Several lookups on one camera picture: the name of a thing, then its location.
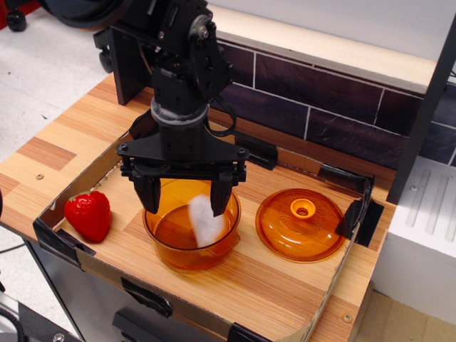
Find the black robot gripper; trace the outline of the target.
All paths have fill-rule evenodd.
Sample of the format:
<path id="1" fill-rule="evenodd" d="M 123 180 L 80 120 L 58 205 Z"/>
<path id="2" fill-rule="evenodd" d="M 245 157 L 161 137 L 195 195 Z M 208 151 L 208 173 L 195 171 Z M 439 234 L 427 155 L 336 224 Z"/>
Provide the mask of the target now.
<path id="1" fill-rule="evenodd" d="M 232 186 L 247 178 L 249 151 L 224 140 L 233 132 L 233 127 L 213 130 L 208 120 L 192 127 L 157 126 L 154 133 L 116 147 L 123 160 L 122 176 L 134 183 L 144 209 L 153 214 L 159 210 L 162 179 L 211 181 L 211 208 L 218 217 Z"/>

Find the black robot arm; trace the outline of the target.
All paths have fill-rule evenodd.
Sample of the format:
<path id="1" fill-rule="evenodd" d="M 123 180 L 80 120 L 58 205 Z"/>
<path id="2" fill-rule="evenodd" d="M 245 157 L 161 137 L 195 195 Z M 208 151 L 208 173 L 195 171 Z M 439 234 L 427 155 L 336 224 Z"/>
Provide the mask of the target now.
<path id="1" fill-rule="evenodd" d="M 163 179 L 208 180 L 214 216 L 227 206 L 232 188 L 246 179 L 247 150 L 224 141 L 233 130 L 213 130 L 211 102 L 227 106 L 222 91 L 232 65 L 217 43 L 206 1 L 43 1 L 63 24 L 113 29 L 133 39 L 152 78 L 153 133 L 117 146 L 121 172 L 143 207 L 159 209 Z"/>

